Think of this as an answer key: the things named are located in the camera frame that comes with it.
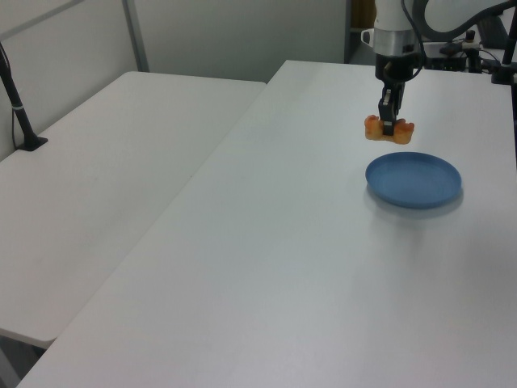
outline floor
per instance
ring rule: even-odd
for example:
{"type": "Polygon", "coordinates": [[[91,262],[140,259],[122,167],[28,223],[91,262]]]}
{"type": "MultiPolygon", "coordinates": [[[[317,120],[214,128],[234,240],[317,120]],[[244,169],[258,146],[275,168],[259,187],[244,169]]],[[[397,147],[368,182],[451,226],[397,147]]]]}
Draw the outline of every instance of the floor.
{"type": "Polygon", "coordinates": [[[0,388],[15,388],[44,350],[0,336],[0,388]]]}

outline wall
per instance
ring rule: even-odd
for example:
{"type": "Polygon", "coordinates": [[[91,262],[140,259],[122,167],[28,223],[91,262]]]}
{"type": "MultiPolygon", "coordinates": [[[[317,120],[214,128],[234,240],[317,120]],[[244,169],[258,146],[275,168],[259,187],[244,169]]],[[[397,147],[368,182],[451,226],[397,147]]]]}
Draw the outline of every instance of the wall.
{"type": "Polygon", "coordinates": [[[152,72],[268,82],[287,59],[344,62],[348,0],[132,0],[152,72]]]}
{"type": "MultiPolygon", "coordinates": [[[[36,133],[121,74],[137,69],[120,0],[80,2],[2,44],[36,133]]],[[[13,149],[11,103],[0,89],[2,160],[13,149]]],[[[18,126],[16,132],[20,143],[23,137],[18,126]]]]}

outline blue bowl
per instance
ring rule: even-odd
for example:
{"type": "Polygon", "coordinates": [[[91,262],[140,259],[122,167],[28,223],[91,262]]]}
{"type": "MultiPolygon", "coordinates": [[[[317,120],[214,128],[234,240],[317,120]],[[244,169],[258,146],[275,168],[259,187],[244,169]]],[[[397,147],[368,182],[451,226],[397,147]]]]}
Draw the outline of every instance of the blue bowl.
{"type": "Polygon", "coordinates": [[[436,208],[461,193],[461,176],[454,166],[418,152],[375,159],[366,169],[366,180],[381,199],[403,208],[436,208]]]}

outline orange toy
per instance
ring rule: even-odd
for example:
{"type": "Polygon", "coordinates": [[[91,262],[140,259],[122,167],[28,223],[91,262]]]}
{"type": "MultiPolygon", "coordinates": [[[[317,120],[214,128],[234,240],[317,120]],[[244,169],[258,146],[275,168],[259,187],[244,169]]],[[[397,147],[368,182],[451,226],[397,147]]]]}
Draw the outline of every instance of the orange toy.
{"type": "Polygon", "coordinates": [[[386,136],[383,132],[384,123],[379,120],[378,116],[370,115],[364,121],[364,135],[368,140],[386,140],[397,144],[408,144],[414,131],[413,123],[406,123],[406,120],[400,119],[395,123],[393,136],[386,136]]]}

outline white table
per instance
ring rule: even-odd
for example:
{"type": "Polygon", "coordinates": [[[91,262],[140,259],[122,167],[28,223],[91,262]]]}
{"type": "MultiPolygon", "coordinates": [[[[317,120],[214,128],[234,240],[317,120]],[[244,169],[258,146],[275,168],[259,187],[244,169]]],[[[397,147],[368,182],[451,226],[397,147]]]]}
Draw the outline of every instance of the white table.
{"type": "Polygon", "coordinates": [[[398,146],[364,139],[373,73],[287,62],[19,387],[514,386],[510,91],[423,71],[398,146]],[[374,198],[366,166],[401,150],[446,158],[464,195],[374,198]]]}
{"type": "Polygon", "coordinates": [[[0,335],[43,348],[264,88],[128,73],[0,163],[0,335]]]}

